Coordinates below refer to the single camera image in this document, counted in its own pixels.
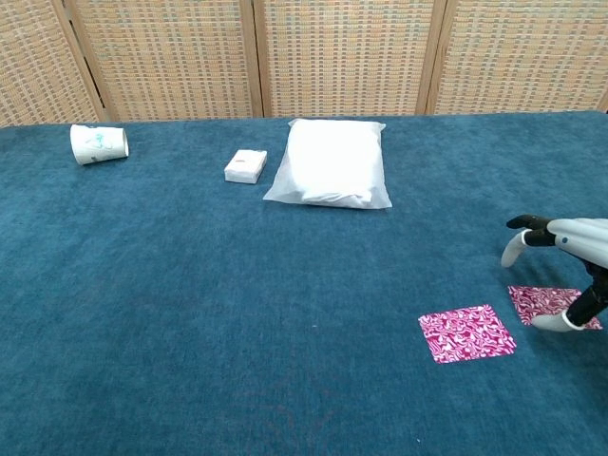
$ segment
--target woven screen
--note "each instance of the woven screen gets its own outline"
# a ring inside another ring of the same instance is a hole
[[[0,125],[99,120],[48,0],[0,2]]]
[[[607,32],[607,0],[461,0],[434,112],[595,109]]]
[[[252,115],[238,0],[70,3],[117,120]]]
[[[432,7],[432,0],[260,0],[265,114],[412,114]]]

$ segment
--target robotic hand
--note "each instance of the robotic hand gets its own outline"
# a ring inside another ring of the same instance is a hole
[[[582,330],[594,316],[608,307],[608,218],[543,218],[521,215],[506,226],[523,228],[507,244],[501,265],[515,263],[526,246],[555,245],[582,261],[593,283],[557,315],[538,315],[532,325],[542,330],[567,332]]]

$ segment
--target paper cup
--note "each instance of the paper cup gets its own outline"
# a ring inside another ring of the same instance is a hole
[[[69,129],[74,158],[79,164],[105,162],[129,156],[124,128],[73,125]]]

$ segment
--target white pillow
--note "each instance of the white pillow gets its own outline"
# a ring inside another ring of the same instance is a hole
[[[383,123],[295,119],[265,200],[355,209],[392,207],[384,183]]]

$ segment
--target pink patterned napkin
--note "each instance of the pink patterned napkin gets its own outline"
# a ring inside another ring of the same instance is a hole
[[[494,310],[483,306],[418,318],[437,363],[513,354],[515,341]]]
[[[510,286],[508,290],[524,325],[530,325],[530,320],[536,315],[559,314],[580,296],[579,290],[570,288]],[[585,325],[585,328],[588,330],[602,329],[597,318],[593,318]]]

